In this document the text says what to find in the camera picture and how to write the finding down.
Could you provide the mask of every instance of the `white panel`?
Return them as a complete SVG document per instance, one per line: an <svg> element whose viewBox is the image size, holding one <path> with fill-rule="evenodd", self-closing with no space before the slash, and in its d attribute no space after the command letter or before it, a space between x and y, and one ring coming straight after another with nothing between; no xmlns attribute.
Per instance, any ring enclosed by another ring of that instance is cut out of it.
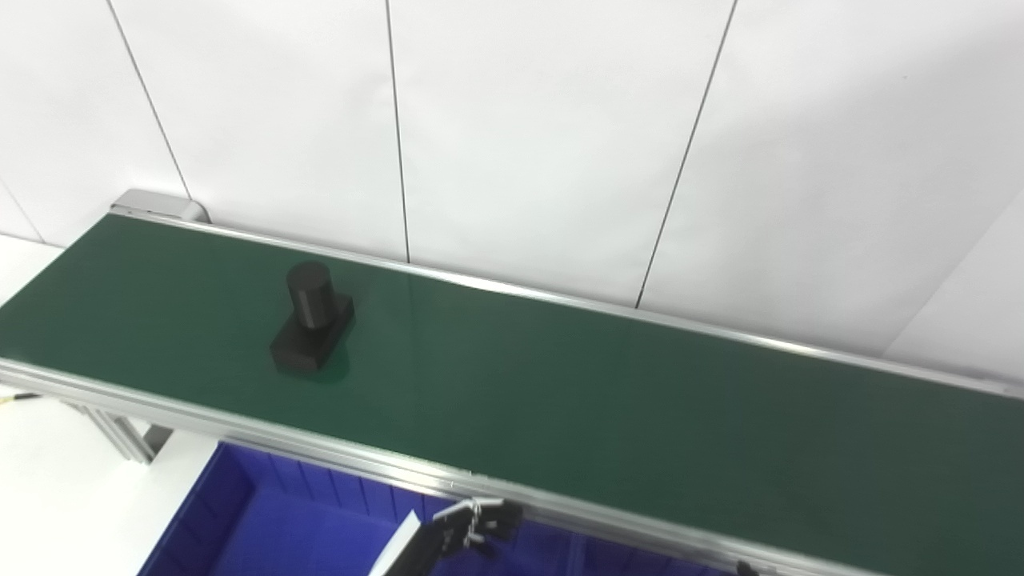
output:
<svg viewBox="0 0 1024 576"><path fill-rule="evenodd" d="M729 0L392 0L414 262L633 303Z"/></svg>
<svg viewBox="0 0 1024 576"><path fill-rule="evenodd" d="M882 354L1024 188L1022 27L741 0L642 307Z"/></svg>
<svg viewBox="0 0 1024 576"><path fill-rule="evenodd" d="M39 235L32 230L32 223L25 217L22 208L0 180L0 235L15 236L38 241Z"/></svg>
<svg viewBox="0 0 1024 576"><path fill-rule="evenodd" d="M1024 194L995 220L886 356L1024 383Z"/></svg>
<svg viewBox="0 0 1024 576"><path fill-rule="evenodd" d="M129 188L184 194L104 2L0 2L0 174L61 245Z"/></svg>
<svg viewBox="0 0 1024 576"><path fill-rule="evenodd" d="M383 0L116 0L214 222L406 259Z"/></svg>

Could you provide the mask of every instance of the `metal leg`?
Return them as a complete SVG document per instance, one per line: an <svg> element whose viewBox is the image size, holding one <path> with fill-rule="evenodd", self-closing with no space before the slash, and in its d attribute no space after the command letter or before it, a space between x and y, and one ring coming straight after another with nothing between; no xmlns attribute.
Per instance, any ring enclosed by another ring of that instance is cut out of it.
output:
<svg viewBox="0 0 1024 576"><path fill-rule="evenodd" d="M145 435L140 435L124 416L88 406L78 408L96 424L118 452L129 460L148 464L171 436L172 430L163 426L151 426Z"/></svg>

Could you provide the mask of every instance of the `black object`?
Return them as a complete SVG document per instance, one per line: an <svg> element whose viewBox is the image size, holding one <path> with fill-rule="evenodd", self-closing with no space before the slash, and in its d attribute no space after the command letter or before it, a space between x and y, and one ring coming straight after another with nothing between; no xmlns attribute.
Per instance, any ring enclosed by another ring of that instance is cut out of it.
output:
<svg viewBox="0 0 1024 576"><path fill-rule="evenodd" d="M420 526L384 576L427 576L438 560L467 547L494 558L497 551L484 537L510 540L522 513L521 505L500 498L462 500Z"/></svg>
<svg viewBox="0 0 1024 576"><path fill-rule="evenodd" d="M270 343L270 356L279 368L315 372L351 321L352 298L336 293L331 272L313 260L288 271L288 291L295 310Z"/></svg>
<svg viewBox="0 0 1024 576"><path fill-rule="evenodd" d="M758 576L758 573L745 562L736 564L736 576Z"/></svg>

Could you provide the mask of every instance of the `green conveyor belt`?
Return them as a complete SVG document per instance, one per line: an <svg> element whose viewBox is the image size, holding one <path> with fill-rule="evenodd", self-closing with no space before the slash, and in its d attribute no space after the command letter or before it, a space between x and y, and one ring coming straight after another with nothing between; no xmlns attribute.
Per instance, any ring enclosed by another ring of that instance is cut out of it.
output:
<svg viewBox="0 0 1024 576"><path fill-rule="evenodd" d="M309 255L104 217L0 357L897 576L1024 574L1024 402L317 257L312 378L267 346Z"/></svg>

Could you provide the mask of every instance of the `black cylinder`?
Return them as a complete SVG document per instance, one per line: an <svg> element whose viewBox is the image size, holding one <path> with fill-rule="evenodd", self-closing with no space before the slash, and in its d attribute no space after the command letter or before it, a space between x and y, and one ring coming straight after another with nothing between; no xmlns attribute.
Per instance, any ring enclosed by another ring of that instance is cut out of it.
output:
<svg viewBox="0 0 1024 576"><path fill-rule="evenodd" d="M331 272L316 261L306 261L288 271L288 291L292 294L295 319L303 328L329 326L338 317Z"/></svg>

